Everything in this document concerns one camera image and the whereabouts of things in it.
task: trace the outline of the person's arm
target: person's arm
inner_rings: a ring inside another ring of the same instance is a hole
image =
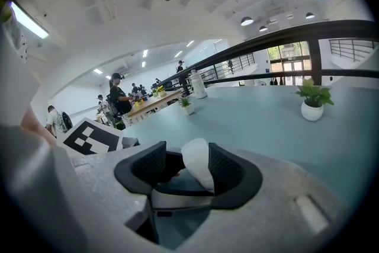
[[[129,101],[132,100],[133,97],[119,96],[117,97],[118,101]]]
[[[52,135],[51,132],[46,130],[37,120],[36,115],[34,115],[33,110],[31,107],[28,107],[28,110],[25,113],[25,116],[21,122],[21,127],[25,130],[28,130],[30,132],[33,132],[35,134],[38,134],[42,137],[44,137],[50,146],[54,146],[56,144],[56,139]]]

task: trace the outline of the white vase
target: white vase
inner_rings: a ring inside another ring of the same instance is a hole
[[[321,118],[322,113],[324,113],[324,105],[319,108],[313,108],[306,104],[305,100],[301,105],[301,113],[306,120],[316,121]]]
[[[191,115],[194,111],[195,111],[195,107],[193,104],[190,104],[188,106],[186,106],[185,108],[184,107],[181,107],[184,111],[184,114],[186,115]]]

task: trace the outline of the white cloth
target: white cloth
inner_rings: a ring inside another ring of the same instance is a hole
[[[214,183],[208,169],[209,147],[204,138],[196,138],[186,143],[181,149],[183,163],[188,172],[203,186],[214,192]]]
[[[49,112],[47,115],[47,124],[52,126],[52,129],[54,131],[55,136],[57,139],[62,138],[62,136],[65,134],[63,129],[63,119],[62,119],[62,111],[54,109]]]
[[[108,103],[106,100],[100,101],[100,106],[101,106],[101,110],[104,112],[104,114],[110,112],[110,110],[108,108]]]

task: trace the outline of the man in black shirt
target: man in black shirt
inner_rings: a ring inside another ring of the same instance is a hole
[[[132,83],[131,86],[133,87],[133,89],[131,89],[132,93],[137,94],[139,90],[138,90],[138,87],[136,87],[136,84]]]
[[[183,65],[183,61],[179,60],[179,66],[176,68],[177,73],[180,72],[181,70],[183,70],[182,65]]]

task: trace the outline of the green plant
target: green plant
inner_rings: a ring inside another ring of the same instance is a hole
[[[330,89],[315,87],[313,84],[312,79],[304,79],[303,85],[298,86],[299,91],[296,94],[306,98],[306,105],[313,108],[319,108],[323,104],[334,105],[333,101],[330,100]]]
[[[179,98],[179,104],[182,108],[189,106],[191,104],[189,96]]]

